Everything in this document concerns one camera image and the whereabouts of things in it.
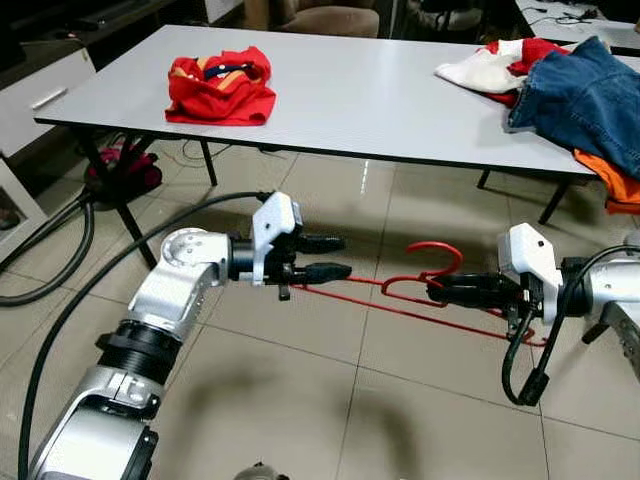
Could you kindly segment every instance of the brown chair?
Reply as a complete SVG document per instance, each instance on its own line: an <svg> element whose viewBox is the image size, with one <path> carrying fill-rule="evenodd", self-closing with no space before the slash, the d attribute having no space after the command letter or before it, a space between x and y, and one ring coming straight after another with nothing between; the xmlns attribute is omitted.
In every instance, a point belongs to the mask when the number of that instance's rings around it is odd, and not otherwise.
<svg viewBox="0 0 640 480"><path fill-rule="evenodd" d="M319 35L377 37L374 0L245 0L248 28Z"/></svg>

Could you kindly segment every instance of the blue jeans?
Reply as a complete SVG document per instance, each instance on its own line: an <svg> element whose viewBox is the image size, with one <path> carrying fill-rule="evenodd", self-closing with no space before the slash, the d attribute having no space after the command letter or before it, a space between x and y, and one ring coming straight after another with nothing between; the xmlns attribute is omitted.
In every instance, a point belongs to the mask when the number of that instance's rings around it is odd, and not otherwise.
<svg viewBox="0 0 640 480"><path fill-rule="evenodd" d="M640 74L591 37L534 64L509 115L513 128L577 147L640 180Z"/></svg>

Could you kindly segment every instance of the tiled floor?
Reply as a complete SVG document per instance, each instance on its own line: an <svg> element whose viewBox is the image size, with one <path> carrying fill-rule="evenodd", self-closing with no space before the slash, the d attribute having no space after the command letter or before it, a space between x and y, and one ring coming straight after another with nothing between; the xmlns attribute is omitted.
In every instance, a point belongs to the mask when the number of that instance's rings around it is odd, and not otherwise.
<svg viewBox="0 0 640 480"><path fill-rule="evenodd" d="M535 224L553 190L492 174L488 190L479 191L475 171L247 147L219 155L220 186L212 189L202 163L184 157L182 147L152 148L165 184L132 205L143 230L212 195L279 188L300 202L309 231L347 237L348 249L325 260L379 279L442 263L441 256L403 253L418 240L451 242L465 252L469 271L495 268L496 236L513 224ZM194 143L185 150L199 154ZM48 211L77 192L81 173L82 166L72 169L40 198ZM603 199L598 185L574 188L541 228L558 259L593 253L633 228L629 217L606 215ZM228 204L184 224L246 234L255 207ZM33 305L0 309L0 478L16 474L26 381L47 328L73 291L130 240L114 213L99 213L97 223L87 260L63 288ZM0 292L50 278L77 244L81 226L74 221L14 264L0 276ZM156 251L160 241L152 242ZM146 273L141 258L131 256L73 315L47 365L34 445L95 362L93 342L122 318ZM366 285L326 288L402 305ZM409 285L399 291L424 294ZM640 478L640 386L614 334L587 348L580 342L582 321L567 321L540 407L514 408L500 388L504 342L305 292L293 291L289 303L276 296L243 285L210 293L154 421L160 444L153 478L230 480L258 460L305 480ZM502 328L499 320L461 308L403 306ZM522 349L516 383L538 355Z"/></svg>

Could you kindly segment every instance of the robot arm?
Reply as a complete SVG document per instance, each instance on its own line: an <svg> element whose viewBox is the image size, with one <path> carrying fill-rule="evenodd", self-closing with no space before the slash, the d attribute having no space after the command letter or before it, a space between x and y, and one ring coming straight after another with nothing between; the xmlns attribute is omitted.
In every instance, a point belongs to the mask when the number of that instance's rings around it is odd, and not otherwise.
<svg viewBox="0 0 640 480"><path fill-rule="evenodd" d="M296 252L344 247L332 237L305 237L298 205L274 193L253 217L252 239L185 228L163 242L158 265L144 280L115 332L102 335L103 351L89 368L58 421L40 445L30 479L144 479L158 435L147 425L162 403L164 384L196 322L206 290L229 280L289 284L346 278L351 268L312 264L296 268ZM252 467L242 478L279 478ZM267 477L265 471L271 472Z"/></svg>
<svg viewBox="0 0 640 480"><path fill-rule="evenodd" d="M435 301L503 311L511 338L503 364L505 393L518 405L533 406L549 380L544 369L554 346L554 330L560 328L565 316L585 317L594 324L582 339L585 343L613 327L640 381L640 248L629 245L626 249L636 252L635 256L602 258L593 264L591 259L569 257L557 268L551 243L525 223L499 238L500 273L437 277L442 287L430 286L427 293ZM550 327L551 335L542 355L544 361L515 396L507 375L509 357L512 361L522 340L517 332L526 330L519 327L528 326L534 317Z"/></svg>

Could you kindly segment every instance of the drawer handle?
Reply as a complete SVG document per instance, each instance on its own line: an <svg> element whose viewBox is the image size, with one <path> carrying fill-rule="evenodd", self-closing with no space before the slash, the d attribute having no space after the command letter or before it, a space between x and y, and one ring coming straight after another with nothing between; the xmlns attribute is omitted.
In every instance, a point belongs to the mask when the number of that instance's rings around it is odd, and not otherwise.
<svg viewBox="0 0 640 480"><path fill-rule="evenodd" d="M37 112L42 107L44 107L45 105L53 102L56 98L60 98L62 95L64 95L68 91L69 91L69 89L67 87L59 88L55 92L50 93L49 95L44 97L42 100L38 100L36 103L31 105L31 110L33 110L34 112Z"/></svg>

